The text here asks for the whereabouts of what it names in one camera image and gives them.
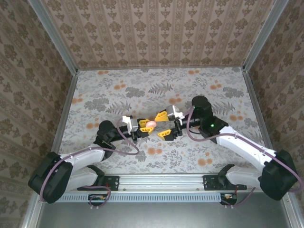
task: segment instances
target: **pink cable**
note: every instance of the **pink cable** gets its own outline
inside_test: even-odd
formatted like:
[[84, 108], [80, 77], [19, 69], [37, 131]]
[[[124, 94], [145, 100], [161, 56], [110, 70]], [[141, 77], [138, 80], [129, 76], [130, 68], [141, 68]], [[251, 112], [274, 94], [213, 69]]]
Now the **pink cable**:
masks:
[[92, 205], [92, 199], [98, 197], [98, 196], [92, 196], [90, 198], [90, 201], [89, 201], [89, 204], [90, 204], [91, 208], [97, 208], [97, 207], [104, 206], [106, 204], [106, 202], [110, 199], [111, 192], [112, 192], [111, 189], [109, 187], [107, 187], [107, 186], [83, 186], [83, 188], [86, 188], [86, 189], [107, 189], [109, 191], [107, 198], [99, 206], [93, 206]]
[[44, 180], [44, 182], [43, 182], [43, 184], [42, 184], [42, 186], [41, 186], [41, 189], [40, 189], [40, 193], [39, 193], [39, 196], [40, 196], [40, 201], [41, 202], [46, 202], [44, 199], [43, 199], [43, 192], [44, 192], [44, 188], [46, 187], [46, 185], [47, 185], [47, 182], [48, 182], [48, 179], [50, 178], [50, 176], [52, 175], [52, 173], [56, 170], [56, 168], [62, 163], [62, 162], [64, 162], [65, 160], [67, 160], [67, 159], [69, 159], [69, 158], [71, 158], [71, 157], [73, 157], [73, 156], [76, 156], [76, 155], [79, 155], [79, 154], [81, 154], [81, 153], [84, 153], [84, 152], [87, 152], [87, 151], [90, 151], [90, 150], [94, 150], [94, 149], [97, 149], [97, 150], [100, 150], [100, 149], [102, 149], [102, 150], [104, 150], [104, 151], [112, 151], [112, 152], [116, 152], [116, 153], [120, 153], [120, 154], [127, 154], [127, 155], [137, 155], [137, 154], [139, 154], [139, 149], [138, 149], [138, 147], [134, 144], [134, 143], [132, 143], [130, 140], [128, 140], [127, 139], [127, 137], [125, 137], [124, 136], [124, 134], [122, 133], [122, 131], [119, 129], [119, 124], [121, 123], [121, 121], [122, 121], [123, 119], [122, 118], [120, 118], [118, 121], [117, 121], [117, 130], [118, 130], [118, 132], [119, 132], [119, 134], [132, 146], [132, 147], [134, 147], [135, 149], [136, 149], [136, 153], [127, 153], [127, 152], [123, 152], [123, 151], [117, 151], [117, 150], [113, 150], [113, 149], [108, 149], [108, 148], [104, 148], [104, 147], [92, 147], [92, 148], [86, 148], [86, 149], [83, 149], [83, 150], [80, 150], [80, 151], [78, 151], [78, 152], [75, 152], [75, 153], [73, 153], [73, 154], [71, 154], [71, 155], [69, 155], [69, 156], [67, 156], [67, 157], [64, 157], [64, 158], [62, 158], [61, 160], [59, 160], [54, 166], [53, 166], [53, 168], [49, 171], [49, 173], [47, 174], [47, 177], [45, 178], [45, 180]]
[[255, 190], [256, 188], [254, 187], [254, 188], [252, 188], [252, 190], [249, 192], [249, 194], [245, 197], [245, 199], [243, 199], [241, 202], [239, 202], [239, 203], [237, 203], [237, 204], [235, 204], [235, 205], [231, 205], [230, 203], [228, 203], [228, 202], [226, 202], [226, 201], [224, 201], [224, 200], [222, 200], [222, 202], [224, 202], [224, 203], [226, 203], [226, 206], [228, 206], [228, 207], [237, 207], [237, 206], [241, 206], [243, 203], [245, 203], [245, 201], [252, 195], [252, 193], [254, 192], [254, 190]]
[[291, 168], [289, 168], [287, 165], [285, 165], [283, 162], [281, 162], [280, 160], [278, 160], [276, 157], [272, 156], [271, 154], [267, 153], [266, 151], [264, 151], [263, 149], [259, 148], [258, 146], [254, 145], [252, 142], [248, 141], [246, 138], [242, 137], [242, 136], [239, 136], [239, 135], [236, 135], [236, 134], [231, 134], [231, 133], [223, 133], [223, 134], [218, 134], [218, 135], [214, 135], [214, 136], [211, 136], [211, 137], [208, 137], [208, 138], [205, 138], [205, 139], [195, 139], [192, 137], [192, 135], [190, 134], [190, 119], [192, 117], [192, 114], [194, 112], [194, 106], [191, 108], [191, 111], [188, 115], [188, 119], [187, 119], [187, 125], [186, 125], [186, 130], [187, 130], [187, 134], [188, 136], [196, 141], [196, 142], [203, 142], [203, 141], [207, 141], [207, 140], [210, 140], [210, 139], [214, 139], [214, 138], [217, 138], [217, 137], [221, 137], [221, 136], [233, 136], [235, 138], [238, 138], [244, 142], [246, 142], [247, 144], [251, 145], [253, 148], [259, 150], [260, 152], [264, 153], [266, 156], [270, 157], [271, 159], [273, 159], [274, 161], [276, 161], [278, 164], [280, 164], [281, 166], [283, 166], [285, 169], [287, 169], [289, 172], [291, 172], [295, 177], [296, 179], [299, 181], [300, 183], [300, 187], [297, 188], [297, 189], [293, 189], [293, 190], [290, 190], [289, 192], [292, 192], [292, 193], [297, 193], [297, 192], [300, 192], [304, 185], [303, 185], [303, 181], [301, 180], [301, 178], [299, 177], [298, 174], [296, 174], [296, 172], [294, 172]]

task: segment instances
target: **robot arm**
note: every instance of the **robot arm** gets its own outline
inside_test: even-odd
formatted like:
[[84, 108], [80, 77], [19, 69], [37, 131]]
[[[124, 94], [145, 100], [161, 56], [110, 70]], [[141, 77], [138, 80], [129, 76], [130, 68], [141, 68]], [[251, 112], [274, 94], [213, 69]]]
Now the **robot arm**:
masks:
[[213, 115], [211, 104], [204, 96], [193, 98], [192, 105], [194, 110], [189, 120], [189, 114], [178, 113], [176, 115], [173, 111], [176, 111], [176, 108], [168, 107], [162, 111], [162, 119], [164, 119], [163, 116], [167, 116], [168, 119], [174, 121], [175, 127], [158, 133], [158, 136], [165, 141], [172, 141], [182, 135], [181, 130], [186, 128], [189, 121], [190, 127], [199, 126], [199, 132], [204, 138], [214, 136], [210, 140], [236, 152], [256, 168], [240, 168], [229, 164], [219, 172], [220, 175], [215, 180], [217, 183], [209, 183], [209, 185], [221, 184], [223, 189], [228, 183], [248, 185], [260, 188], [272, 199], [280, 200], [297, 182], [296, 177], [290, 171], [271, 157], [266, 156], [267, 153], [275, 157], [296, 173], [294, 162], [288, 152], [284, 150], [276, 152], [242, 136], [228, 123]]
[[[186, 129], [187, 124], [189, 127], [199, 126], [199, 132], [204, 138], [214, 136], [210, 140], [236, 152], [256, 168], [240, 168], [229, 164], [218, 173], [217, 179], [208, 183], [209, 186], [221, 185], [224, 190], [228, 184], [243, 184], [261, 188], [269, 197], [280, 200], [296, 183], [297, 179], [293, 174], [261, 151], [276, 157], [296, 172], [288, 152], [267, 149], [242, 136], [228, 123], [213, 115], [211, 104], [204, 96], [193, 98], [192, 105], [194, 111], [190, 118], [190, 114], [183, 114], [173, 105], [158, 113], [155, 118], [156, 122], [174, 121], [175, 125], [172, 129], [158, 133], [158, 136], [165, 141], [173, 141], [182, 135], [182, 130]], [[146, 127], [150, 121], [147, 119], [133, 119], [132, 116], [124, 116], [122, 120], [127, 125], [119, 127], [119, 130], [125, 137], [132, 138], [134, 143], [137, 142], [138, 138], [149, 136], [154, 130], [153, 127]], [[109, 158], [113, 153], [112, 150], [115, 150], [112, 142], [121, 139], [123, 137], [118, 129], [110, 121], [103, 121], [99, 125], [93, 145], [73, 154], [49, 153], [33, 173], [28, 185], [38, 194], [43, 190], [43, 199], [48, 203], [57, 201], [66, 190], [81, 186], [102, 186], [105, 175], [91, 164]], [[45, 181], [50, 171], [59, 162], [60, 165], [55, 172]]]

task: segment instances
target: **gray metal panel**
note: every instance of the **gray metal panel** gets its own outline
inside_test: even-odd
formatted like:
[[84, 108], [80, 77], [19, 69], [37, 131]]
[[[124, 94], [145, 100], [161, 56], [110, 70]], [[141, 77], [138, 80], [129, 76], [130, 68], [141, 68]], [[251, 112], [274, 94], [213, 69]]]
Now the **gray metal panel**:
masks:
[[[91, 193], [65, 193], [56, 203], [89, 202]], [[107, 203], [186, 203], [221, 202], [220, 193], [128, 193], [112, 192]]]
[[238, 208], [219, 203], [45, 204], [38, 228], [290, 228], [284, 206], [255, 193]]

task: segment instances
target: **pink ball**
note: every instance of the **pink ball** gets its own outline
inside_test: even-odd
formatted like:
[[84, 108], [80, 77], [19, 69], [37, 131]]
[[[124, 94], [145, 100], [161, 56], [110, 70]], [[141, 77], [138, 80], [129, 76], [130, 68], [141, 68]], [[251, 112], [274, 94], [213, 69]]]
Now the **pink ball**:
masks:
[[155, 121], [149, 121], [146, 123], [146, 127], [156, 127], [157, 123]]

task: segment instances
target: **patterned floor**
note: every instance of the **patterned floor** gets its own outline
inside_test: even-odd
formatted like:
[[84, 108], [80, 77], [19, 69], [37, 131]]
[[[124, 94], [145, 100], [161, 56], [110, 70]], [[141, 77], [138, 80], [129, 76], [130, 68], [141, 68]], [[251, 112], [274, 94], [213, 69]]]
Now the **patterned floor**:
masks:
[[[103, 120], [116, 124], [126, 114], [152, 119], [170, 104], [186, 111], [196, 95], [209, 99], [216, 116], [263, 143], [239, 67], [79, 71], [60, 153], [89, 146]], [[227, 163], [249, 166], [231, 150], [212, 142], [191, 141], [186, 133], [178, 140], [164, 142], [156, 133], [168, 128], [162, 124], [150, 137], [140, 140], [140, 154], [114, 153], [97, 166], [112, 174], [218, 172]], [[132, 150], [123, 141], [114, 144], [119, 150]]]

